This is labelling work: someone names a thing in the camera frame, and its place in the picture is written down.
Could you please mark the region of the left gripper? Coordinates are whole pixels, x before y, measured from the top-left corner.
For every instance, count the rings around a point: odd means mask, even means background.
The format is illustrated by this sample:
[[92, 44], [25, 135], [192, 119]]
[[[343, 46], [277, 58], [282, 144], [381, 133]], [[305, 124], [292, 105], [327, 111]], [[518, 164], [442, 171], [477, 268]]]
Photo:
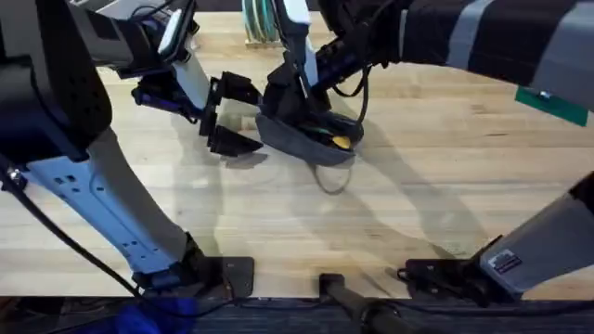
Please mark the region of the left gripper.
[[[187, 48], [190, 35], [189, 28], [179, 20], [166, 24], [157, 47], [158, 64], [140, 72], [140, 81], [131, 92], [135, 103], [198, 123], [199, 135], [208, 137], [212, 153], [240, 156], [262, 148], [261, 142], [216, 125], [211, 81]], [[230, 71], [222, 73], [218, 91], [223, 98], [251, 105], [260, 104], [262, 99], [251, 79]]]

